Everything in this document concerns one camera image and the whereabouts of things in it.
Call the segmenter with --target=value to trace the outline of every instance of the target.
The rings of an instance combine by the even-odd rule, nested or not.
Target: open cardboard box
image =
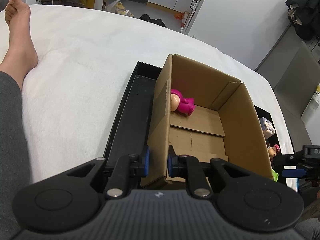
[[[194,98],[191,116],[170,112],[171,88]],[[167,176],[169,144],[201,162],[219,157],[272,179],[270,158],[250,95],[241,81],[180,55],[169,55],[156,81],[147,144],[149,176],[141,185],[182,181]]]

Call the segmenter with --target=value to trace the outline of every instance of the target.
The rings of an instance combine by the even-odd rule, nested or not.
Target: gray ribbed surface
[[[302,239],[293,229],[260,235],[225,222],[209,201],[191,198],[185,190],[133,190],[122,200],[108,201],[102,212],[80,229],[59,235],[24,231],[23,240],[195,240]]]

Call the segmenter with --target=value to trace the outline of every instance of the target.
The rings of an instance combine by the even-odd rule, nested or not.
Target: human foot
[[[9,0],[5,8],[5,21],[9,26],[9,49],[0,64],[22,88],[23,79],[37,66],[38,55],[30,36],[30,7],[22,0]]]

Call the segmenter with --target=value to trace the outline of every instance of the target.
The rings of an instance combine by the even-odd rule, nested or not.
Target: floor
[[[112,3],[115,0],[108,0],[108,3]],[[148,14],[150,19],[161,19],[168,29],[173,31],[180,31],[180,20],[174,18],[173,14],[161,11],[159,9],[147,6],[147,3],[139,3],[128,0],[120,0],[125,7],[125,10],[130,10],[134,14],[134,18],[139,19],[143,14]]]

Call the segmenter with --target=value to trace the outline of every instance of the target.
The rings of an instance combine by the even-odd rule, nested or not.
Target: white blanket
[[[31,5],[30,26],[39,64],[26,76],[22,97],[33,182],[102,156],[137,61],[162,67],[174,53],[241,79],[253,103],[270,112],[282,154],[293,154],[268,81],[210,45],[142,20],[83,8]],[[0,39],[1,61],[9,40],[3,11]],[[289,184],[296,187],[295,180]]]

